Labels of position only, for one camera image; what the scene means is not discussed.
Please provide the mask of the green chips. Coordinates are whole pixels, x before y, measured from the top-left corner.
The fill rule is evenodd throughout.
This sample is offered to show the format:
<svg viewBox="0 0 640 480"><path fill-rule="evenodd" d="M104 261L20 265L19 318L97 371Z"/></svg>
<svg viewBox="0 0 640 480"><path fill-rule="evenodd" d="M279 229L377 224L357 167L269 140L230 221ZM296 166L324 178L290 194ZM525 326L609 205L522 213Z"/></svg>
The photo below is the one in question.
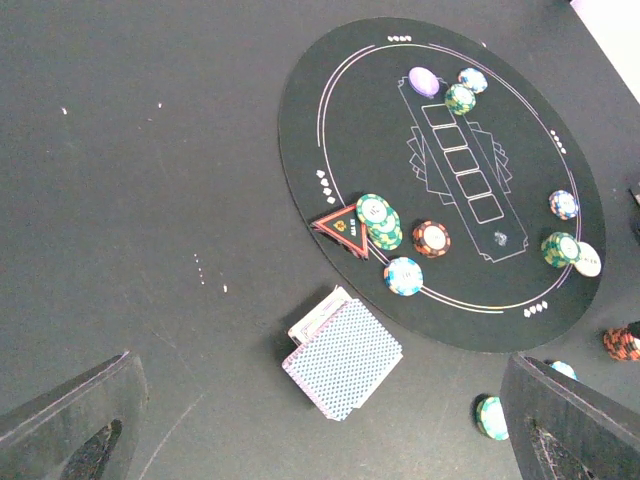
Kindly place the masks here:
<svg viewBox="0 0 640 480"><path fill-rule="evenodd" d="M444 104L451 113L465 115L476 106L476 96L469 88L455 83L445 92Z"/></svg>
<svg viewBox="0 0 640 480"><path fill-rule="evenodd" d="M400 217L383 197L373 193L362 195L356 202L356 215L374 246L391 251L401 245Z"/></svg>
<svg viewBox="0 0 640 480"><path fill-rule="evenodd" d="M575 264L580 258L580 246L577 240L565 232L554 232L541 244L544 260L555 268Z"/></svg>

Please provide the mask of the blue playing card deck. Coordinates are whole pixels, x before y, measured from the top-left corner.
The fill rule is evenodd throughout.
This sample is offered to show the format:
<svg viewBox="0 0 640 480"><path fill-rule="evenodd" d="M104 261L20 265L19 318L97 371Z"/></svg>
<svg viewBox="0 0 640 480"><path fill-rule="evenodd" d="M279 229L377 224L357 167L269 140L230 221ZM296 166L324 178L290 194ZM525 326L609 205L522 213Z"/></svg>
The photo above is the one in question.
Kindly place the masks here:
<svg viewBox="0 0 640 480"><path fill-rule="evenodd" d="M359 299L345 302L282 363L323 415L343 421L403 357L401 344Z"/></svg>

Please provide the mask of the orange chips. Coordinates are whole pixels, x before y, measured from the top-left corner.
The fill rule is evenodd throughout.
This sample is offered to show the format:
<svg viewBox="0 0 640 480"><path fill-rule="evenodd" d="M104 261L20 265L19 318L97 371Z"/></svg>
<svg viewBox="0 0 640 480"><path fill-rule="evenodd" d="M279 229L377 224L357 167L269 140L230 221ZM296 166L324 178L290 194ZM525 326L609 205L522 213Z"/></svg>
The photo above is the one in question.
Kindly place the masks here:
<svg viewBox="0 0 640 480"><path fill-rule="evenodd" d="M414 248L428 258L445 255L451 247L451 237L446 227L435 221L419 224L412 233Z"/></svg>

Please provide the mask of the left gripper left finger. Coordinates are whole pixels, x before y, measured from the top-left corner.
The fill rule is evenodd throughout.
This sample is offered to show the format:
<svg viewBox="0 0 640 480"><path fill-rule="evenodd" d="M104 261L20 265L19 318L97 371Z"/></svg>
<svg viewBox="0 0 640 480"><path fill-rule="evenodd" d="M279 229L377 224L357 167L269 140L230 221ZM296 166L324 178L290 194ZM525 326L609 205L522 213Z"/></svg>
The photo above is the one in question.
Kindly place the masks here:
<svg viewBox="0 0 640 480"><path fill-rule="evenodd" d="M3 479L125 479L148 402L126 351L1 416Z"/></svg>

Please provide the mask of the blue white chip stack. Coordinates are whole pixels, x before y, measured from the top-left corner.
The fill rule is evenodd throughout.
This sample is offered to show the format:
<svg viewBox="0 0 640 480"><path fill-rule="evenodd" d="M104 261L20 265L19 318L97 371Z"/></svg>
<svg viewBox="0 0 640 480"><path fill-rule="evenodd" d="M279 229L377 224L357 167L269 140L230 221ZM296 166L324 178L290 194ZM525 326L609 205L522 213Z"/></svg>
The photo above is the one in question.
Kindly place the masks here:
<svg viewBox="0 0 640 480"><path fill-rule="evenodd" d="M563 375L573 379L573 380L578 380L577 374L575 372L575 370L567 363L562 362L562 361L553 361L549 364L549 366L562 373Z"/></svg>

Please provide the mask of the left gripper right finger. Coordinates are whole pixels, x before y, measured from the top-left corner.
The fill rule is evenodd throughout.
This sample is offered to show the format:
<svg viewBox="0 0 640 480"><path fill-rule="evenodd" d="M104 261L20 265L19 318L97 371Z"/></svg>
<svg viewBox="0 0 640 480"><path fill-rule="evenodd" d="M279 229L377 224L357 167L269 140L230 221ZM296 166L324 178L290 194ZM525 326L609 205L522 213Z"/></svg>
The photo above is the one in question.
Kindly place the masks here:
<svg viewBox="0 0 640 480"><path fill-rule="evenodd" d="M549 365L508 360L500 400L524 479L637 479L639 415Z"/></svg>

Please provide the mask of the orange black chip stack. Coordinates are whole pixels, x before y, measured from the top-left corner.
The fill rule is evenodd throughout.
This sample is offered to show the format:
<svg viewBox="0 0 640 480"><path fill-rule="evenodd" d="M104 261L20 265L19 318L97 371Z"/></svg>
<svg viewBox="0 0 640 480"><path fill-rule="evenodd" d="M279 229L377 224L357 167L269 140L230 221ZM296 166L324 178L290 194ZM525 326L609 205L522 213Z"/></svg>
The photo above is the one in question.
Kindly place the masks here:
<svg viewBox="0 0 640 480"><path fill-rule="evenodd" d="M610 328L603 334L603 345L615 361L638 361L639 338L629 327Z"/></svg>

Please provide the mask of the white card box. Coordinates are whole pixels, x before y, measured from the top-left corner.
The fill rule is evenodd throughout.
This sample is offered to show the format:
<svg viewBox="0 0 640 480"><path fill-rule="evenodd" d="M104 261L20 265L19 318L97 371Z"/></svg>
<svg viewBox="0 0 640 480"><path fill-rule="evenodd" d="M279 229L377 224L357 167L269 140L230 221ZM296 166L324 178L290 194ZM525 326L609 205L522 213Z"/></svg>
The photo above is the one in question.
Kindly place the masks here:
<svg viewBox="0 0 640 480"><path fill-rule="evenodd" d="M342 287L334 290L288 330L288 336L296 345L308 342L315 332L345 303L352 300Z"/></svg>

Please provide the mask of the round black poker mat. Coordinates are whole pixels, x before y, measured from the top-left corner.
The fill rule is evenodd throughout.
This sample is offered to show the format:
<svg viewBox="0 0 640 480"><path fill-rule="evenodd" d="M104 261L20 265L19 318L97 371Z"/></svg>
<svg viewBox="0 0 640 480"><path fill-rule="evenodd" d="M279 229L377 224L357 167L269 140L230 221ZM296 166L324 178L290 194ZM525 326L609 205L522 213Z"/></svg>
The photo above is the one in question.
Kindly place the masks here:
<svg viewBox="0 0 640 480"><path fill-rule="evenodd" d="M440 81L434 98L409 85L412 67ZM444 104L464 68L484 73L476 106ZM284 89L279 147L295 203L314 221L367 193L398 212L410 235L443 224L449 251L430 259L404 239L393 252L416 261L422 289L392 293L383 271L392 254L376 246L351 259L317 241L346 280L393 320L466 350L512 352L545 344L586 313L599 287L541 252L554 232L606 250L605 221L590 166L551 104L517 70L479 43L409 19L374 18L338 27L299 59ZM549 208L570 192L579 214Z"/></svg>

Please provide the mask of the white dealer button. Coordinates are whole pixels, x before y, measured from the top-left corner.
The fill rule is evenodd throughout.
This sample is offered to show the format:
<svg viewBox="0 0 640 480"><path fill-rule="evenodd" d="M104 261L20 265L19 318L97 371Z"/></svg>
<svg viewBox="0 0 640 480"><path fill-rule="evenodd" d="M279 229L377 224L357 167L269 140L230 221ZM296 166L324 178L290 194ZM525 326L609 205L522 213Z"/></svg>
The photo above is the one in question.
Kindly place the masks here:
<svg viewBox="0 0 640 480"><path fill-rule="evenodd" d="M602 270L602 263L598 252L587 242L578 243L580 252L579 258L574 264L575 269L583 276L594 278Z"/></svg>

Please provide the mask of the red triangle all-in marker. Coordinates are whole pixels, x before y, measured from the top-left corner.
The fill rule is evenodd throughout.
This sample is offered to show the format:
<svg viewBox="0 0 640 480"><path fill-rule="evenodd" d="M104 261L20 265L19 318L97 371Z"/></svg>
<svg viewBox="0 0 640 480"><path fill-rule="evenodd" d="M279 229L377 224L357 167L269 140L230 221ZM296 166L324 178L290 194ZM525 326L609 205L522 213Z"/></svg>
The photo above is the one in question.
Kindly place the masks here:
<svg viewBox="0 0 640 480"><path fill-rule="evenodd" d="M316 232L337 242L352 255L361 260L369 258L366 225L357 215L356 204L342 207L311 222Z"/></svg>

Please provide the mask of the green chip stack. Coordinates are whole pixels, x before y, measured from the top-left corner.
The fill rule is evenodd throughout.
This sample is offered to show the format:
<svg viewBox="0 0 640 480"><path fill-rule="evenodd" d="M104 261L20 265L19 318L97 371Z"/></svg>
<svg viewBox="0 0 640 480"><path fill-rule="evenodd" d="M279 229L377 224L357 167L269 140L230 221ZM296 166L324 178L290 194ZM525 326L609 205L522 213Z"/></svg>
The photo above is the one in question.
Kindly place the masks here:
<svg viewBox="0 0 640 480"><path fill-rule="evenodd" d="M509 438L499 397L488 396L480 401L476 407L475 418L479 430L487 437L496 441L504 441Z"/></svg>

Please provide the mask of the purple round blind button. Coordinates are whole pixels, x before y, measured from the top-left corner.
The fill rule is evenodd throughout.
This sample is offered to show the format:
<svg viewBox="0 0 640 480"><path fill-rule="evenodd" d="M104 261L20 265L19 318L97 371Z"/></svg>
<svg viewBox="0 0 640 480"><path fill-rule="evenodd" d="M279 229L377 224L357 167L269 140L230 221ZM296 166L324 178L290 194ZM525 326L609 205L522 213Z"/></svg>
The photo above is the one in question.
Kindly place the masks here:
<svg viewBox="0 0 640 480"><path fill-rule="evenodd" d="M424 97L434 98L440 91L438 77L425 67L412 67L408 72L408 80L411 88Z"/></svg>

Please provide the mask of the blue chips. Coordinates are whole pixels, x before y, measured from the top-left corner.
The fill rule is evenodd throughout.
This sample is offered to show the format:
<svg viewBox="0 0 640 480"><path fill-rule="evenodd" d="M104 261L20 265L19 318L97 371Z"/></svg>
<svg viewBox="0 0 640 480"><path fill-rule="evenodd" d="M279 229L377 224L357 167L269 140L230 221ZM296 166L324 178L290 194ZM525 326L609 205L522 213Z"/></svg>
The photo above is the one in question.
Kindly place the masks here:
<svg viewBox="0 0 640 480"><path fill-rule="evenodd" d="M488 88L484 73L472 67L464 68L458 73L458 82L474 94L483 93Z"/></svg>
<svg viewBox="0 0 640 480"><path fill-rule="evenodd" d="M579 212L579 203L575 197L566 190L554 191L548 199L551 212L561 220L567 221L575 218Z"/></svg>
<svg viewBox="0 0 640 480"><path fill-rule="evenodd" d="M412 296L423 287L422 269L408 257L392 259L385 267L383 277L388 289L400 296Z"/></svg>

